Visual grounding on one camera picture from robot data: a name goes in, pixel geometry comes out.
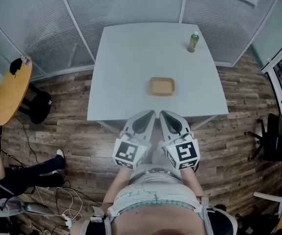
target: yellow round table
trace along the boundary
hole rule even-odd
[[[51,96],[30,83],[33,63],[27,58],[27,65],[22,62],[14,75],[8,70],[0,83],[0,126],[7,124],[18,110],[29,115],[33,123],[44,121],[50,111]],[[36,93],[32,101],[24,98],[28,88]],[[29,109],[21,107],[22,103]]]

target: white table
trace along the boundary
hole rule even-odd
[[[187,51],[191,34],[199,32],[194,53]],[[152,77],[175,81],[172,96],[147,93]],[[223,88],[197,25],[134,23],[105,27],[98,49],[88,104],[87,120],[128,119],[144,111],[168,110],[194,117],[192,129],[228,113]]]

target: bottle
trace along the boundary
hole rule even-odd
[[[199,41],[199,32],[198,31],[194,31],[194,34],[191,35],[191,39],[190,39],[190,43],[189,43],[189,46],[188,46],[188,51],[189,52],[194,52],[195,51],[195,47],[196,47],[196,44],[198,43]]]

